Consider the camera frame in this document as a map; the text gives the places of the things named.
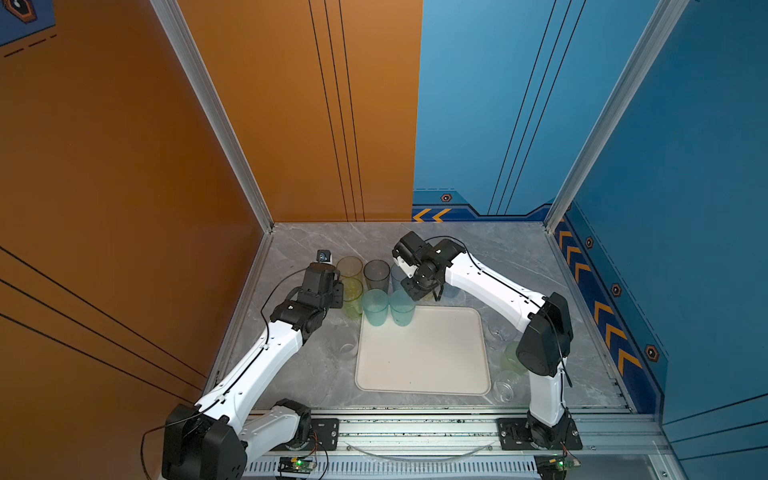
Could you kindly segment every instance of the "blue wall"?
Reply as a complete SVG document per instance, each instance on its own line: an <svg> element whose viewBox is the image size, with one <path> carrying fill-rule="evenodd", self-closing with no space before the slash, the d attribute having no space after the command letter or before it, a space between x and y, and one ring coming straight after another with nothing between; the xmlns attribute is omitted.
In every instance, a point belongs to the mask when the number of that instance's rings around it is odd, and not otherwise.
<svg viewBox="0 0 768 480"><path fill-rule="evenodd" d="M482 215L550 202L656 4L425 0L415 190L456 191Z"/></svg>
<svg viewBox="0 0 768 480"><path fill-rule="evenodd" d="M691 2L575 202L668 360L692 480L768 458L766 25L765 2Z"/></svg>

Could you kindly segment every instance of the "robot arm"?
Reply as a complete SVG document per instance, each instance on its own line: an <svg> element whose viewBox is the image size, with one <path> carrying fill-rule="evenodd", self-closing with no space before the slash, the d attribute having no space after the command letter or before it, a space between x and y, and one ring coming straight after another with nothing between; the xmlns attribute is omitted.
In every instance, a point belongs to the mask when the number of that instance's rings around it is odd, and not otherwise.
<svg viewBox="0 0 768 480"><path fill-rule="evenodd" d="M321 250L318 260L330 260L330 254ZM248 426L246 420L277 372L320 328L328 309L342 303L338 270L311 263L302 286L275 308L262 336L232 371L194 408L180 404L168 416L163 476L234 480L243 474L248 457L260 457L281 443L303 445L310 434L310 409L298 402L281 400Z"/></svg>
<svg viewBox="0 0 768 480"><path fill-rule="evenodd" d="M565 298L557 293L546 297L510 281L449 239L432 246L410 232L397 243L392 256L406 272L402 285L414 300L429 292L439 300L442 284L448 283L477 297L523 332L517 356L529 370L531 435L542 448L559 445L571 421L562 398L573 340Z"/></svg>

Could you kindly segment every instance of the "orange wall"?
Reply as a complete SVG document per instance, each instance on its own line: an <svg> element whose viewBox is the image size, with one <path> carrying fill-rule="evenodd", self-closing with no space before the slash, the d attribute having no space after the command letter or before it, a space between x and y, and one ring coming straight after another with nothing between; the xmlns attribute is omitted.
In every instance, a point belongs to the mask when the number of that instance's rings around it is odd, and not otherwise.
<svg viewBox="0 0 768 480"><path fill-rule="evenodd" d="M275 221L410 219L421 0L179 3Z"/></svg>
<svg viewBox="0 0 768 480"><path fill-rule="evenodd" d="M141 434L168 392L199 397L261 232L149 2L55 14L0 49L0 246L189 366L0 250L4 282L168 371L0 283L2 315L160 387L0 317L0 476L140 478Z"/></svg>

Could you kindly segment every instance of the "gray marble surface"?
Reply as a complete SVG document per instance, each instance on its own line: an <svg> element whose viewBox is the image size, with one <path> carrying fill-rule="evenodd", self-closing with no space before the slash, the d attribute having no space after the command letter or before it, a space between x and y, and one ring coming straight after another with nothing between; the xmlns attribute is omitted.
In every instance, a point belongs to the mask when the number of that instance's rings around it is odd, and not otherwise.
<svg viewBox="0 0 768 480"><path fill-rule="evenodd" d="M540 223L284 223L275 226L274 240L259 278L247 318L238 332L227 369L250 349L264 328L259 309L272 288L285 275L306 267L315 260L318 249L328 249L334 261L354 255L364 262L374 259L392 264L392 247L409 230L422 238L451 235L462 240L480 261L527 288L549 294L558 292L574 305L574 297L547 243ZM269 317L294 286L301 274L287 280L274 293L264 308ZM435 305L434 300L419 304ZM330 310L323 326L293 356L270 383L259 399L257 408L271 408L282 398L294 399L312 408L381 407L381 406L487 406L525 408L530 401L526 376L510 372L503 360L504 349L521 334L489 306L462 291L456 298L443 299L445 306L470 306L480 312L485 334L488 367L492 385L508 382L514 398L503 401L495 389L485 396L455 396L364 392L355 385L355 359L338 354L341 335L357 335L359 322L348 320L342 310ZM572 306L574 340L568 357L568 372L574 388L565 388L566 403L574 407L624 408L615 380L601 361L578 308Z"/></svg>

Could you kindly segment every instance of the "white tray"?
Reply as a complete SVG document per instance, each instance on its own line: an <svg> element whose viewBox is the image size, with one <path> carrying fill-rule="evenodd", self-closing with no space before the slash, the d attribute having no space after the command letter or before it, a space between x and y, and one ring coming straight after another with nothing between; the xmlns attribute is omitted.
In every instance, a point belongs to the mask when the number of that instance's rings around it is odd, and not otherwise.
<svg viewBox="0 0 768 480"><path fill-rule="evenodd" d="M480 314L417 306L408 326L390 311L381 326L362 316L355 384L377 392L485 395L491 389Z"/></svg>

